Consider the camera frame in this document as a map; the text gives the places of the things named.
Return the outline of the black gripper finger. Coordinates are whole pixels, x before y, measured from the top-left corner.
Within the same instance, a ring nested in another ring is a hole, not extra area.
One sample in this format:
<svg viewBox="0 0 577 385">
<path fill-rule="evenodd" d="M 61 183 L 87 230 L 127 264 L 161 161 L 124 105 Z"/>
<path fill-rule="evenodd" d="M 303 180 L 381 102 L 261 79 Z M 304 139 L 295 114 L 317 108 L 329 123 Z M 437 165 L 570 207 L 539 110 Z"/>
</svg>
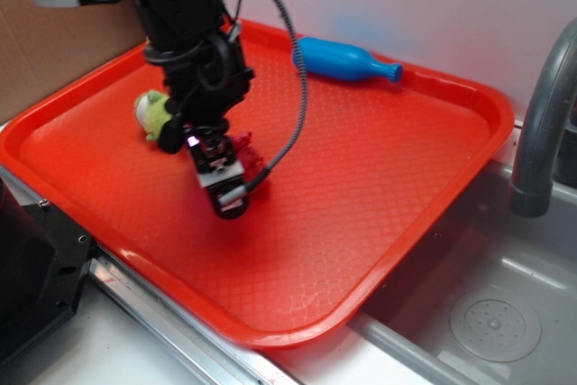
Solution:
<svg viewBox="0 0 577 385">
<path fill-rule="evenodd" d="M 185 140 L 185 124 L 183 115 L 177 113 L 167 121 L 160 130 L 159 146 L 169 154 L 176 154 L 180 151 Z"/>
</svg>

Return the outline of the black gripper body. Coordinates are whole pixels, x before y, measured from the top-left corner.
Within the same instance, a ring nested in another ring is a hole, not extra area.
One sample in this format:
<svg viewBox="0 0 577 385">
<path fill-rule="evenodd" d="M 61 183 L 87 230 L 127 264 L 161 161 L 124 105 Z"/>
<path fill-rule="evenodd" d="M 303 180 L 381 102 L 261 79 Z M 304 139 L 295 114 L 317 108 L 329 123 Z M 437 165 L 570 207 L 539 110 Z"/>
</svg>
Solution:
<svg viewBox="0 0 577 385">
<path fill-rule="evenodd" d="M 244 100 L 254 78 L 237 36 L 213 31 L 187 49 L 172 51 L 149 43 L 144 56 L 162 68 L 169 91 L 166 108 L 183 115 L 184 132 L 226 135 L 225 115 Z"/>
</svg>

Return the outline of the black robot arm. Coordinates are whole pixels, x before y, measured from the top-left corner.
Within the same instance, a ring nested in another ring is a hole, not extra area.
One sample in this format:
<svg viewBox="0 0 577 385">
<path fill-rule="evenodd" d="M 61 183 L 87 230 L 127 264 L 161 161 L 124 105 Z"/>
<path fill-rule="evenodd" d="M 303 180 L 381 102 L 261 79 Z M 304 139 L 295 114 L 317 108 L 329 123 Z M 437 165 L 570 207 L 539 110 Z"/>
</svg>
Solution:
<svg viewBox="0 0 577 385">
<path fill-rule="evenodd" d="M 42 7 L 116 4 L 123 0 L 32 0 Z M 224 29 L 223 0 L 133 0 L 149 38 L 145 59 L 164 71 L 173 118 L 160 146 L 177 152 L 191 131 L 209 157 L 232 152 L 226 113 L 243 101 L 253 78 L 239 40 Z"/>
</svg>

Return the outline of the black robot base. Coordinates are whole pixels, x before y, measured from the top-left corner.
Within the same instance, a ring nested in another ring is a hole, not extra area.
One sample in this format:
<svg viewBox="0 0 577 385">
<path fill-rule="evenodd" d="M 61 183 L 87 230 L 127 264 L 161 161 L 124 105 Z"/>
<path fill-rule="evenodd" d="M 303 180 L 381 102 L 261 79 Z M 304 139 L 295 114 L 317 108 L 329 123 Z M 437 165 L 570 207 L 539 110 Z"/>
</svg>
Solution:
<svg viewBox="0 0 577 385">
<path fill-rule="evenodd" d="M 1 184 L 1 367 L 73 317 L 93 237 L 57 206 L 21 205 Z"/>
</svg>

